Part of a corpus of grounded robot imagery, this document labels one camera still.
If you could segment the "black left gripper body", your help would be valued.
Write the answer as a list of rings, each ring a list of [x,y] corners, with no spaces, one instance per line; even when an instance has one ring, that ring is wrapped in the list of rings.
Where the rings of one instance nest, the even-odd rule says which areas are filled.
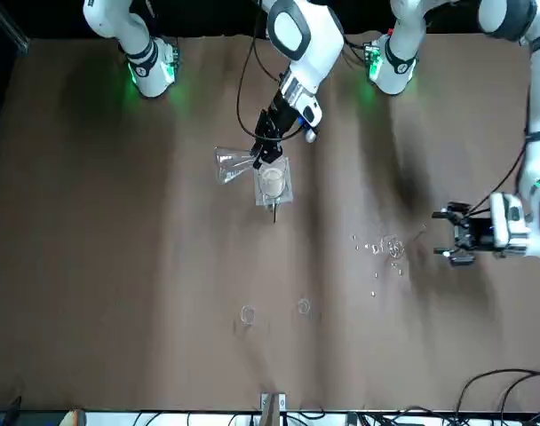
[[[466,251],[493,251],[493,225],[489,217],[464,217],[457,226],[457,247]]]

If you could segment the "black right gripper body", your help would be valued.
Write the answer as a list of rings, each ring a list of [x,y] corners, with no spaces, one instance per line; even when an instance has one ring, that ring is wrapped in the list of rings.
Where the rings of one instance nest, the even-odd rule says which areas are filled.
[[[293,108],[277,91],[267,109],[263,109],[255,128],[255,149],[260,150],[265,143],[277,143],[284,139],[298,118],[298,111]]]

